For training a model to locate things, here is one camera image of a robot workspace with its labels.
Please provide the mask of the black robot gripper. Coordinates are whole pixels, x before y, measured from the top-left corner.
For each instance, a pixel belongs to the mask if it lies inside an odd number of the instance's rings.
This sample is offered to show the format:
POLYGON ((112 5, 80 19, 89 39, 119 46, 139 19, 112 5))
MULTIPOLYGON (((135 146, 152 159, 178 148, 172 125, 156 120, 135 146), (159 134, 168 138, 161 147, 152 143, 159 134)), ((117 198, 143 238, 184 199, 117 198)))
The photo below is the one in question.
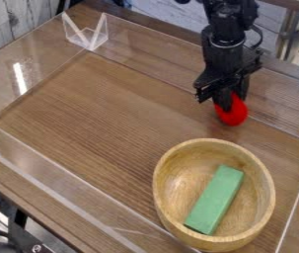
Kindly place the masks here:
POLYGON ((195 98, 199 103, 212 99, 224 112, 232 107, 232 93, 242 100, 247 98, 250 76, 262 67, 262 30, 256 26, 251 30, 259 36, 258 42, 251 46, 246 46, 246 41, 228 44, 214 42, 211 28, 206 27, 202 31, 206 67, 192 84, 195 98))

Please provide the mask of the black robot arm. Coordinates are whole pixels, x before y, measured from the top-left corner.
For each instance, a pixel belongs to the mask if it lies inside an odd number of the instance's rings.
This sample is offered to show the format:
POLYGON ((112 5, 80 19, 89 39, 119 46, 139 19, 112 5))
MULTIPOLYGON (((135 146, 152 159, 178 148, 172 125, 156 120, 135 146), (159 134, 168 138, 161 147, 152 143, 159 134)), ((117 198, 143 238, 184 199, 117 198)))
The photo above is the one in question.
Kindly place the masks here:
POLYGON ((260 69, 262 30, 255 0, 199 0, 208 24, 200 33, 204 70, 194 81, 199 103, 211 99, 228 112, 246 100, 250 76, 260 69))

